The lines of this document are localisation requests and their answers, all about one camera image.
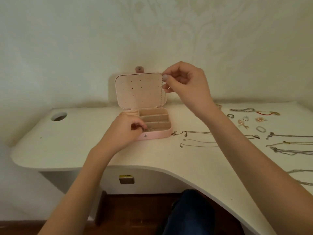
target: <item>wooden floor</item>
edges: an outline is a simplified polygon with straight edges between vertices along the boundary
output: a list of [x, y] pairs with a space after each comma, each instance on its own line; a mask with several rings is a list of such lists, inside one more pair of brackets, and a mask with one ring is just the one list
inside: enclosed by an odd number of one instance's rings
[[[100, 213], [100, 226], [88, 227], [86, 235], [154, 235], [170, 214], [180, 194], [107, 195]], [[216, 235], [244, 235], [241, 225], [230, 213], [208, 198], [216, 213]], [[2, 235], [35, 235], [41, 225], [0, 228]]]

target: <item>hand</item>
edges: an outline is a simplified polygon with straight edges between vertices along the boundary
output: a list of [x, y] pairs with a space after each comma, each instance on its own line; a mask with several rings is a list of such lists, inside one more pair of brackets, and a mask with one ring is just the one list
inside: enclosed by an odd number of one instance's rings
[[182, 102], [197, 116], [203, 115], [215, 104], [202, 69], [189, 63], [178, 62], [163, 73], [162, 86], [166, 93], [176, 92]]
[[114, 156], [135, 141], [142, 133], [142, 129], [148, 129], [148, 127], [141, 118], [121, 113], [94, 148], [97, 151], [109, 152], [111, 156]]

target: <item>jeans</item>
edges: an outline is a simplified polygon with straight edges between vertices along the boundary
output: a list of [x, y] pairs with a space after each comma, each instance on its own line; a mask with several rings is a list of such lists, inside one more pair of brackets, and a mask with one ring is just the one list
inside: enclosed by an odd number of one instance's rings
[[196, 190], [187, 189], [174, 205], [162, 235], [213, 235], [215, 213]]

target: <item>pink jewelry box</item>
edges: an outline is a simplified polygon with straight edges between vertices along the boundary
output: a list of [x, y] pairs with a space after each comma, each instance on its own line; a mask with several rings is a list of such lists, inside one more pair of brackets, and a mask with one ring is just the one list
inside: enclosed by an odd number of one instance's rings
[[166, 138], [173, 133], [168, 112], [162, 107], [166, 103], [162, 84], [161, 73], [144, 73], [143, 67], [136, 67], [136, 74], [115, 79], [118, 105], [125, 114], [140, 117], [149, 128], [137, 140]]

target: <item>fingernail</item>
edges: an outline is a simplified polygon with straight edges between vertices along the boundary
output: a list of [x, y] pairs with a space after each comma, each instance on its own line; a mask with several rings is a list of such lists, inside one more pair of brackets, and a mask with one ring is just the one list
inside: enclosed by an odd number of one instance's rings
[[164, 74], [164, 75], [163, 75], [163, 81], [166, 81], [167, 78], [168, 78], [168, 75], [167, 75], [167, 74]]

